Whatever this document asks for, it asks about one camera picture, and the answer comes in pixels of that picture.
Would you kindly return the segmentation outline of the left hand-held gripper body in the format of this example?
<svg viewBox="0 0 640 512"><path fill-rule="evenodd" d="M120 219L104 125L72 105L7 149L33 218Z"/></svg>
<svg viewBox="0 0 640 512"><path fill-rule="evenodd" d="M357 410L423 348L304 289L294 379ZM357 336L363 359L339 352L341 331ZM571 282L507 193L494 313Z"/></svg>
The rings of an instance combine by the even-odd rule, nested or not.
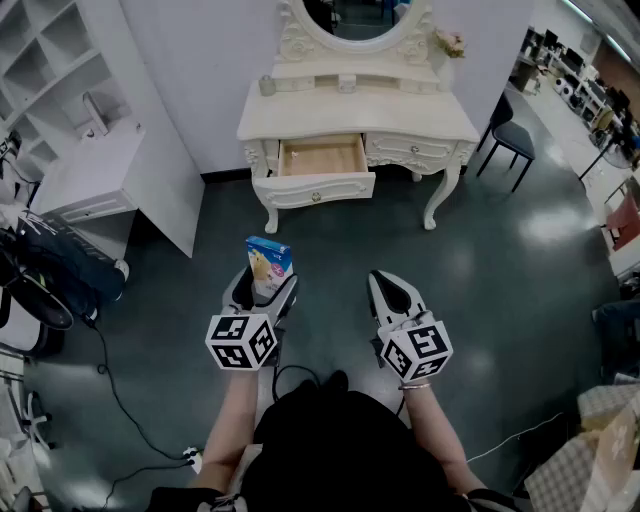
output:
<svg viewBox="0 0 640 512"><path fill-rule="evenodd" d="M205 346L221 370L255 372L275 366L283 336L279 324L286 315L286 306L246 310L223 305L211 317Z"/></svg>

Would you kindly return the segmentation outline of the blue snack box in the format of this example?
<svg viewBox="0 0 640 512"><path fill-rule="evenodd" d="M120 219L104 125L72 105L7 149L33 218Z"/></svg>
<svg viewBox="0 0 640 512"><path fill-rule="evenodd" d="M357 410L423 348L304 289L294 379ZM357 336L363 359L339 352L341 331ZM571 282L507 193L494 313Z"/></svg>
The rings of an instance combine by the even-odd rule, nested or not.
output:
<svg viewBox="0 0 640 512"><path fill-rule="evenodd" d="M248 237L246 244L256 293L271 299L293 274L291 248L257 236Z"/></svg>

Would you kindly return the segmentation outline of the wooden drawer with cream front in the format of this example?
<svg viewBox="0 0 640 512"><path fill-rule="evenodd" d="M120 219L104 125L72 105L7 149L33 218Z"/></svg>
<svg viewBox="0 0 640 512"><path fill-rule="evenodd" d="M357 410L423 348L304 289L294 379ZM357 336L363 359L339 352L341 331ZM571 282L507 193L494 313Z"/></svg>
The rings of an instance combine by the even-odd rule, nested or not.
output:
<svg viewBox="0 0 640 512"><path fill-rule="evenodd" d="M265 206L283 210L369 199L375 180L362 136L338 134L282 140L277 168L256 179L254 190Z"/></svg>

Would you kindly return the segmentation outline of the person's left forearm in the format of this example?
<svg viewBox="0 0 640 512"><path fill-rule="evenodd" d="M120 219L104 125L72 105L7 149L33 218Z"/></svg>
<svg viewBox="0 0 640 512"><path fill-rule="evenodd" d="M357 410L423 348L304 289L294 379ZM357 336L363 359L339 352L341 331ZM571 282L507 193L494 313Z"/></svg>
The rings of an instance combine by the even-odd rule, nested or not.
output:
<svg viewBox="0 0 640 512"><path fill-rule="evenodd" d="M247 446L253 441L258 372L232 371L222 406L207 439L199 474L189 485L226 494Z"/></svg>

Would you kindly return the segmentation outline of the person's right forearm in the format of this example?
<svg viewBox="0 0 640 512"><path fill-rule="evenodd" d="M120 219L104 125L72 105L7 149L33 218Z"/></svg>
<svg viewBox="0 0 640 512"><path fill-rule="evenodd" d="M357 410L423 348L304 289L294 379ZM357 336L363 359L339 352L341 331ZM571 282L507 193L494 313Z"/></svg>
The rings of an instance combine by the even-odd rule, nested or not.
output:
<svg viewBox="0 0 640 512"><path fill-rule="evenodd" d="M440 464L458 494L486 489L467 463L461 441L442 410L427 379L402 384L405 405L416 442Z"/></svg>

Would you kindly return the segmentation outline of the dark chair with black legs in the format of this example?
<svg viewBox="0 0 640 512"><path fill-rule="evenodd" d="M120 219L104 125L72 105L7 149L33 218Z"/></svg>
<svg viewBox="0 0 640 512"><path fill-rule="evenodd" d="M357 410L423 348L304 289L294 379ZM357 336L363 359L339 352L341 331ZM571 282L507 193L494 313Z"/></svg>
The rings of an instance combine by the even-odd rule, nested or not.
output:
<svg viewBox="0 0 640 512"><path fill-rule="evenodd" d="M506 94L502 93L496 108L491 115L487 129L476 149L476 151L479 152L487 137L489 135L493 137L494 144L480 166L476 174L477 177L484 172L499 147L504 147L513 153L513 158L509 166L510 169L513 168L519 157L526 160L524 168L513 185L511 192L515 192L517 190L524 176L536 159L533 141L529 132L524 127L514 122L513 117L514 111L511 103L509 102Z"/></svg>

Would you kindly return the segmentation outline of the cream carved dressing table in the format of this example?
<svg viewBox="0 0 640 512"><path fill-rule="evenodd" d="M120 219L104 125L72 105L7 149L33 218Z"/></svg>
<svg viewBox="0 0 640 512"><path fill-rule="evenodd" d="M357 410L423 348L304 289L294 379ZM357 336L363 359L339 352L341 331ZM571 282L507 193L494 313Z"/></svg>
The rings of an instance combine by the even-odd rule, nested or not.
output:
<svg viewBox="0 0 640 512"><path fill-rule="evenodd" d="M284 25L269 74L277 92L263 97L259 79L254 81L237 130L253 189L256 179L277 168L282 140L360 134L374 174L379 166L396 165L414 180L441 175L423 213L424 228L433 230L436 211L455 189L479 135L451 90L438 91L430 62L430 0L414 0L394 29L361 42L329 36L302 0L280 0L279 10ZM340 74L357 77L354 93L338 92ZM265 230L275 233L280 212L292 209L261 204L268 215Z"/></svg>

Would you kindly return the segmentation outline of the checked cloth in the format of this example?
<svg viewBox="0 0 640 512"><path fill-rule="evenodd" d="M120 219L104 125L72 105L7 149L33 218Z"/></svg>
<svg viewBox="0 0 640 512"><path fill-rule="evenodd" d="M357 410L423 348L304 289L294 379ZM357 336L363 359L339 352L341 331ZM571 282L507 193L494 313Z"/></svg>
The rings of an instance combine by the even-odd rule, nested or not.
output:
<svg viewBox="0 0 640 512"><path fill-rule="evenodd" d="M594 387L577 398L581 432L526 480L534 512L605 512L640 451L640 384Z"/></svg>

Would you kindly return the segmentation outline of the office chair base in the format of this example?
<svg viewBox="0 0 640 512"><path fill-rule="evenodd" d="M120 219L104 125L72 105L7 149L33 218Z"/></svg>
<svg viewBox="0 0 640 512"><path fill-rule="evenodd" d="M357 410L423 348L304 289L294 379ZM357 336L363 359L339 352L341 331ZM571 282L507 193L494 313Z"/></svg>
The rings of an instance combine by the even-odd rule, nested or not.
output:
<svg viewBox="0 0 640 512"><path fill-rule="evenodd" d="M57 444L42 432L43 425L52 421L52 415L44 410L37 392L30 391L24 395L19 412L23 430L33 445L40 445L48 451L57 448Z"/></svg>

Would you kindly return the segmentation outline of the small device on shelf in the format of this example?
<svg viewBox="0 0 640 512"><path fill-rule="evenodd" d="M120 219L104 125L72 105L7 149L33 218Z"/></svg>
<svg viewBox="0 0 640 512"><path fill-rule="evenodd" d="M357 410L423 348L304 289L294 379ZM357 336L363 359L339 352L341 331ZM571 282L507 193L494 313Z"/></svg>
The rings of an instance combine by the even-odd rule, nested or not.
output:
<svg viewBox="0 0 640 512"><path fill-rule="evenodd" d="M90 91L85 91L72 116L74 128L82 141L93 141L110 133L107 117Z"/></svg>

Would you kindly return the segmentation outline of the red chair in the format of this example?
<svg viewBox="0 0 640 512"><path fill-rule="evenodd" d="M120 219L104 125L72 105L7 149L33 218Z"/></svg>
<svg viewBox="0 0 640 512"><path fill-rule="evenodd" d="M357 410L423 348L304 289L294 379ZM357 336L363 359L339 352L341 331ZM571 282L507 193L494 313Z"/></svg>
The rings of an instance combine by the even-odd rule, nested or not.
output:
<svg viewBox="0 0 640 512"><path fill-rule="evenodd" d="M619 251L640 236L640 182L635 176L623 181L606 199L605 237L611 250Z"/></svg>

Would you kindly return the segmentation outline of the standing fan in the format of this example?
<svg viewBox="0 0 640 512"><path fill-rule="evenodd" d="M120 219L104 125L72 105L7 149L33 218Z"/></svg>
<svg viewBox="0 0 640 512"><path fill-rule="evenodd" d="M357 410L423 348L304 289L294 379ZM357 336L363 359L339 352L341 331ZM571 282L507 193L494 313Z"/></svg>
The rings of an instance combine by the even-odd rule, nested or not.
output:
<svg viewBox="0 0 640 512"><path fill-rule="evenodd" d="M636 170L640 166L640 133L634 130L626 133L622 129L614 129L604 141L599 154L585 171L579 175L583 181L588 173L601 160L620 170Z"/></svg>

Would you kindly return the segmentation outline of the white vase with flowers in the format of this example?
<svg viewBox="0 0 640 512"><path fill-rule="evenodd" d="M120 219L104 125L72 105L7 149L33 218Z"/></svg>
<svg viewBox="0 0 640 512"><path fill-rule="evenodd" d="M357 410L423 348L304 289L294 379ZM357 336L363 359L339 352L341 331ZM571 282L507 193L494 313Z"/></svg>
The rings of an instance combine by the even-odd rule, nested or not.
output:
<svg viewBox="0 0 640 512"><path fill-rule="evenodd" d="M465 57L465 40L459 32L435 29L433 65L439 80L438 91L449 92L454 81L454 61Z"/></svg>

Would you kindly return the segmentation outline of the desks with monitors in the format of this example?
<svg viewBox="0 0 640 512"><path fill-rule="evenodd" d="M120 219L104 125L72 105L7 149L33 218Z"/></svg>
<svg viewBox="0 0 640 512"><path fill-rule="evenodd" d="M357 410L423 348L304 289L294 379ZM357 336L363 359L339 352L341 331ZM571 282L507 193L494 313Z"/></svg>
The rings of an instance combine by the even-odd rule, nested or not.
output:
<svg viewBox="0 0 640 512"><path fill-rule="evenodd" d="M554 91L592 132L623 128L631 114L628 95L603 81L599 70L560 44L555 33L542 35L529 27L522 49L533 57L536 85L551 77Z"/></svg>

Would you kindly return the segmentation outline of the oval mirror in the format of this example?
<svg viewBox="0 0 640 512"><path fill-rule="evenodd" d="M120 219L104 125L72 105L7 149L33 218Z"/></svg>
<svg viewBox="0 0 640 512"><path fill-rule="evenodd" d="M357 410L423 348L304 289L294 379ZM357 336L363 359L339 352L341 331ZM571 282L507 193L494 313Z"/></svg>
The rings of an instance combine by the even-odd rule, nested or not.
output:
<svg viewBox="0 0 640 512"><path fill-rule="evenodd" d="M313 22L334 39L369 41L394 29L414 0L302 0Z"/></svg>

